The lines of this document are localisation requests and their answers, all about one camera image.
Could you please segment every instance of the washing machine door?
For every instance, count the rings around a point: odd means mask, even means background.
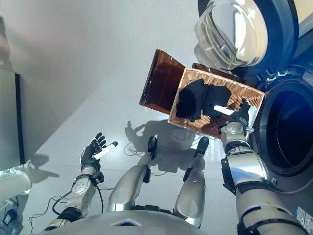
[[[198,0],[198,10],[201,17],[195,31],[206,53],[206,63],[255,82],[274,77],[290,64],[299,35],[293,0]],[[263,41],[258,39],[264,36],[263,27],[257,24],[258,12],[263,16],[267,33],[267,46],[261,57],[251,49],[257,51]],[[253,30],[248,30],[247,22]],[[256,56],[252,62],[247,59],[250,53]]]
[[[266,92],[250,143],[269,170],[296,176],[313,163],[313,75],[286,76]]]

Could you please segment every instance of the humanoid robot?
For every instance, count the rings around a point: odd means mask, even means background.
[[[245,101],[242,108],[231,115],[231,121],[219,128],[226,154],[221,161],[224,186],[236,196],[239,220],[237,233],[306,235],[307,232],[269,186],[266,165],[246,140],[249,108]],[[148,183],[150,180],[149,163],[139,163],[130,168],[114,187],[109,196],[108,212],[86,217],[97,184],[104,179],[100,171],[99,157],[116,145],[114,142],[105,146],[104,136],[99,133],[90,145],[84,148],[81,156],[81,175],[75,178],[71,191],[65,195],[69,195],[69,200],[64,210],[40,234],[205,234],[199,227],[205,201],[203,156],[209,145],[207,137],[202,137],[198,143],[173,211],[135,204],[142,183]],[[157,139],[150,137],[150,160],[155,157],[156,147]]]

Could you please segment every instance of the laundry basket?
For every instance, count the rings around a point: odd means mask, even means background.
[[[250,102],[251,105],[256,106],[257,112],[259,112],[262,100],[264,98],[264,92],[216,74],[197,69],[185,68],[170,112],[170,117],[168,119],[169,123],[187,129],[199,131],[219,139],[221,138],[218,132],[218,127],[229,121],[230,116],[223,114],[221,118],[210,118],[209,116],[205,116],[201,113],[201,119],[195,120],[194,122],[176,116],[176,105],[179,101],[180,91],[185,86],[198,79],[203,79],[205,84],[226,86],[231,91],[231,97],[227,104],[230,109],[239,110],[239,105],[242,102],[242,99],[245,98]]]

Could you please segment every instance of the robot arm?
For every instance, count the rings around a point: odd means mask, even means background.
[[[100,171],[100,158],[117,146],[117,142],[105,146],[104,138],[101,133],[98,133],[90,144],[83,149],[80,157],[81,174],[74,179],[71,191],[68,193],[69,200],[61,213],[54,210],[59,216],[45,228],[45,231],[53,230],[87,216],[96,185],[104,180]]]
[[[236,113],[220,129],[224,186],[236,195],[238,235],[307,235],[268,187],[266,165],[246,141],[246,128],[246,117]]]

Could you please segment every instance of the washing machine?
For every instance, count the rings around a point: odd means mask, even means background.
[[[244,15],[246,12],[241,7],[245,4],[250,9],[254,5],[256,10]],[[313,13],[299,25],[293,0],[198,0],[198,9],[200,19],[207,24],[206,33],[211,34],[205,52],[209,52],[208,57],[219,57],[222,61],[215,66],[266,93],[249,142],[266,162],[272,187],[296,216],[299,207],[313,215]],[[249,14],[258,11],[266,25],[268,40],[266,45],[261,45],[266,46],[266,50],[248,59],[241,56],[236,66],[237,61],[232,56],[240,57],[240,53],[252,47],[244,48],[244,43],[249,44],[244,39],[234,48],[230,46],[232,39],[240,35],[234,28],[241,34],[247,34],[248,30],[235,24],[249,20]],[[243,20],[236,15],[238,12],[244,15]],[[225,23],[225,15],[229,13],[237,21]],[[223,31],[225,26],[233,29],[228,29],[233,38],[227,38],[226,30]]]

